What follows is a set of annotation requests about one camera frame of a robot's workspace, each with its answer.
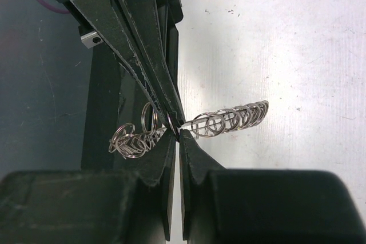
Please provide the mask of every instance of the white surface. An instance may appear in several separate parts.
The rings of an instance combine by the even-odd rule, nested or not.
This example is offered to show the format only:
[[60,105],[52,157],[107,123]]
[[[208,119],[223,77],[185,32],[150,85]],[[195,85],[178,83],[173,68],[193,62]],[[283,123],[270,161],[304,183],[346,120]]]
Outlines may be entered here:
[[269,101],[261,125],[202,148],[225,167],[332,171],[366,220],[366,0],[181,1],[186,118]]

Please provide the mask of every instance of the dark gray surface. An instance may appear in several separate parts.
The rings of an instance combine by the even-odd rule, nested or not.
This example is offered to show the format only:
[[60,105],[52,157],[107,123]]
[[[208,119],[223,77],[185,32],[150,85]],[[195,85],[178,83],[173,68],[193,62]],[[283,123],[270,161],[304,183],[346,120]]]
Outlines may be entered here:
[[0,0],[0,178],[79,169],[93,51],[77,27],[35,0]]

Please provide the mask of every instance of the white table surface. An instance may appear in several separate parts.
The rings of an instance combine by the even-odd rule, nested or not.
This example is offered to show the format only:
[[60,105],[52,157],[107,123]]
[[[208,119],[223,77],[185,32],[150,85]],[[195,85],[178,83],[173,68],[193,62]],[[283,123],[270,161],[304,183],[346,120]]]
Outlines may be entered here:
[[[334,172],[366,221],[366,0],[181,2],[186,118],[269,101],[259,126],[200,146],[227,168]],[[175,183],[172,243],[181,243],[178,174]]]

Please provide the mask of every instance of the gray floor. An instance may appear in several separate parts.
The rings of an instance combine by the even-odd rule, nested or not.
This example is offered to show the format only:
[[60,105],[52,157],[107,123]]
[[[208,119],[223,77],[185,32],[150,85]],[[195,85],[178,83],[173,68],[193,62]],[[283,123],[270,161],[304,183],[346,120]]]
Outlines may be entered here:
[[92,51],[77,28],[35,0],[0,0],[0,178],[79,169]]
[[[201,138],[202,148],[225,167],[332,171],[366,221],[366,0],[181,2],[186,118],[269,101],[261,125]],[[178,184],[173,243],[181,242]]]

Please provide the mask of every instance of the hole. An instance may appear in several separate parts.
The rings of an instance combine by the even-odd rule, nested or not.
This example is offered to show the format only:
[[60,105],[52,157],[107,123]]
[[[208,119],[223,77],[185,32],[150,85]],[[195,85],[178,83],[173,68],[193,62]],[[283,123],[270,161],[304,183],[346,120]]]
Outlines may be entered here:
[[100,37],[94,37],[94,38],[93,38],[93,42],[94,42],[95,44],[99,43],[100,41],[101,41],[101,38],[100,38]]

